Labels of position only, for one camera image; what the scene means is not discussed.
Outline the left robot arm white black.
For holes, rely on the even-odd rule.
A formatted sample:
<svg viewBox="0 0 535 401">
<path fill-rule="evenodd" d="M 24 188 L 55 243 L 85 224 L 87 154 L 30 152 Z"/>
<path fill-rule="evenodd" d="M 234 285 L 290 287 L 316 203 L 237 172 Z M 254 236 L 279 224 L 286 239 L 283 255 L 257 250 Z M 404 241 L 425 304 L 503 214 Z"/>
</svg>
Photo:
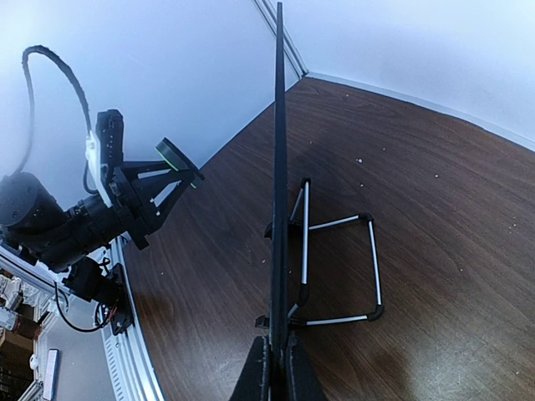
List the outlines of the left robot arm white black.
<svg viewBox="0 0 535 401">
<path fill-rule="evenodd" d="M 91 195 L 63 210 L 33 174 L 6 176 L 1 239 L 28 263 L 42 262 L 53 272 L 64 272 L 124 233 L 144 249 L 193 180 L 192 170 L 174 170 L 165 161 L 125 162 L 107 186 L 110 206 Z"/>
</svg>

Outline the green whiteboard eraser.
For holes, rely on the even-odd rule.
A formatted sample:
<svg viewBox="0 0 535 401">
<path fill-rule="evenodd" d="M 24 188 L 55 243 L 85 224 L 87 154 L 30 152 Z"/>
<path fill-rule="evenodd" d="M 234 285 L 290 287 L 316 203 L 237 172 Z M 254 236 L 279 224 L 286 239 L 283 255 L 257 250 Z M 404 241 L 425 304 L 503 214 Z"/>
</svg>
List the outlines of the green whiteboard eraser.
<svg viewBox="0 0 535 401">
<path fill-rule="evenodd" d="M 196 190 L 198 181 L 205 176 L 200 168 L 168 138 L 164 138 L 155 147 L 160 160 L 156 162 L 157 177 L 166 180 L 166 185 L 189 186 Z"/>
</svg>

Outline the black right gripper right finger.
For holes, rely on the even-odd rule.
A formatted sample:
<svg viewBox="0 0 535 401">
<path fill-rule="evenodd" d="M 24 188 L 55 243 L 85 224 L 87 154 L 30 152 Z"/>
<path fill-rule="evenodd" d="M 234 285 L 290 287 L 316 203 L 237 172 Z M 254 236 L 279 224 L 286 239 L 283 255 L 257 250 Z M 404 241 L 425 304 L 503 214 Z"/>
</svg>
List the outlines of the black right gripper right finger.
<svg viewBox="0 0 535 401">
<path fill-rule="evenodd" d="M 327 401 L 310 358 L 296 332 L 288 337 L 285 356 L 288 400 Z"/>
</svg>

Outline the white whiteboard with writing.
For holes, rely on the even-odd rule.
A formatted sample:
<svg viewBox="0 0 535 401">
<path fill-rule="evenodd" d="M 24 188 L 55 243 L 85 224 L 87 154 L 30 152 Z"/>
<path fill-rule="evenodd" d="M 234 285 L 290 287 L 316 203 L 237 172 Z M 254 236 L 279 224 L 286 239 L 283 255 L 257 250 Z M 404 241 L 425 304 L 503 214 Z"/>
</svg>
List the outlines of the white whiteboard with writing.
<svg viewBox="0 0 535 401">
<path fill-rule="evenodd" d="M 285 84 L 283 3 L 277 2 L 269 326 L 272 371 L 275 378 L 281 378 L 285 375 L 288 342 L 288 148 Z"/>
</svg>

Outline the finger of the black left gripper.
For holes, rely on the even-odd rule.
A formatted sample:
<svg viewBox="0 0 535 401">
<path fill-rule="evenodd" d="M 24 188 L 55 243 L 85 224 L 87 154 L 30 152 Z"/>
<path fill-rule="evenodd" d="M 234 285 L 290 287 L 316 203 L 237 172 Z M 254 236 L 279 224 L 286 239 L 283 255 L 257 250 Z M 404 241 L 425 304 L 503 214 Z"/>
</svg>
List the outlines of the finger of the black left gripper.
<svg viewBox="0 0 535 401">
<path fill-rule="evenodd" d="M 165 161 L 125 161 L 120 169 L 128 180 L 136 180 L 140 174 L 172 170 L 172 167 Z"/>
<path fill-rule="evenodd" d="M 145 179 L 146 194 L 149 196 L 147 211 L 148 233 L 158 231 L 170 214 L 174 204 L 188 187 L 188 172 L 168 171 Z"/>
</svg>

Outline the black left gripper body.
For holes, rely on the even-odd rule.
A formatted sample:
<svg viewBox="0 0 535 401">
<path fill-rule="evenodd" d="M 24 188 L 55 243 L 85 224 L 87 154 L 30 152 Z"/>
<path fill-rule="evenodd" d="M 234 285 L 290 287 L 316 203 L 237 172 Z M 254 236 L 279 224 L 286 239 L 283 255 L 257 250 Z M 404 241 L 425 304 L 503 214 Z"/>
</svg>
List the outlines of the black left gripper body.
<svg viewBox="0 0 535 401">
<path fill-rule="evenodd" d="M 118 166 L 115 167 L 114 177 L 109 185 L 114 196 L 114 212 L 139 250 L 149 245 L 147 236 L 154 233 L 148 233 L 149 196 L 145 190 L 146 178 L 148 177 L 128 180 Z"/>
</svg>

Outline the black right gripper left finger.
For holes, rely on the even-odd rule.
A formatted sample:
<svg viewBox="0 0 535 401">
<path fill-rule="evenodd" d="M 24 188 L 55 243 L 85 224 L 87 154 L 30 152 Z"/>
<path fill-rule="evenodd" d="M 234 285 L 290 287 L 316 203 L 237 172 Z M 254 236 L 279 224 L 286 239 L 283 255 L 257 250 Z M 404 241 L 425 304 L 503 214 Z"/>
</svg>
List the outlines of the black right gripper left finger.
<svg viewBox="0 0 535 401">
<path fill-rule="evenodd" d="M 270 388 L 270 345 L 268 336 L 253 340 L 230 401 L 266 401 Z"/>
</svg>

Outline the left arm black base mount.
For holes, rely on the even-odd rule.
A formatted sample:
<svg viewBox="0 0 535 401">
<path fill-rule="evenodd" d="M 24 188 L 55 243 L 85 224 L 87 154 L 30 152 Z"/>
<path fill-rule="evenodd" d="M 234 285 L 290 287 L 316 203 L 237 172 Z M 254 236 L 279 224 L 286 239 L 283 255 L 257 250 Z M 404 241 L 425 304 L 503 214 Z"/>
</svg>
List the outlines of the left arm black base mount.
<svg viewBox="0 0 535 401">
<path fill-rule="evenodd" d="M 68 321 L 62 310 L 59 314 L 65 323 L 77 332 L 97 332 L 110 325 L 112 334 L 119 336 L 134 323 L 125 270 L 103 256 L 100 261 L 85 257 L 70 268 L 62 284 L 72 295 L 86 301 L 97 302 L 92 328 L 76 327 Z"/>
</svg>

